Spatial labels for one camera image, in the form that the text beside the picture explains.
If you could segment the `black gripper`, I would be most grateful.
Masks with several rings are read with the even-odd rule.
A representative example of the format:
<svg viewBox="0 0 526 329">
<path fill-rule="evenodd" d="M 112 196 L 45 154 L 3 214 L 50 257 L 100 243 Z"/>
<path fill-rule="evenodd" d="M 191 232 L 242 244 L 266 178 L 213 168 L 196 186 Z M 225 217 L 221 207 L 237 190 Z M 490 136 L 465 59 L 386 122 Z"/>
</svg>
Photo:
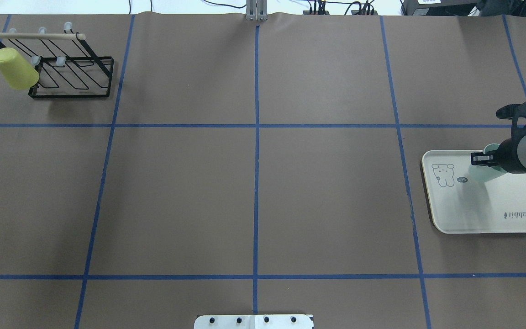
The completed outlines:
<svg viewBox="0 0 526 329">
<path fill-rule="evenodd" d="M 472 166 L 496 166 L 511 174 L 526 174 L 526 168 L 518 158 L 518 145 L 514 139 L 506 139 L 499 144 L 495 153 L 472 152 L 470 164 Z"/>
</svg>

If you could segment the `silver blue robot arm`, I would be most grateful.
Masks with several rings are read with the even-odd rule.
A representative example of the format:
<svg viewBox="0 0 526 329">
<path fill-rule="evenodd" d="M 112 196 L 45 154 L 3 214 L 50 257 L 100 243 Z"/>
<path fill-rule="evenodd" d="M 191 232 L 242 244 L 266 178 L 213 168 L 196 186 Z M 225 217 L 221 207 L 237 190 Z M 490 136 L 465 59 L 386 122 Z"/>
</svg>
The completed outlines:
<svg viewBox="0 0 526 329">
<path fill-rule="evenodd" d="M 470 154 L 470 174 L 491 185 L 493 233 L 526 233 L 526 133 L 515 129 L 510 139 Z"/>
</svg>

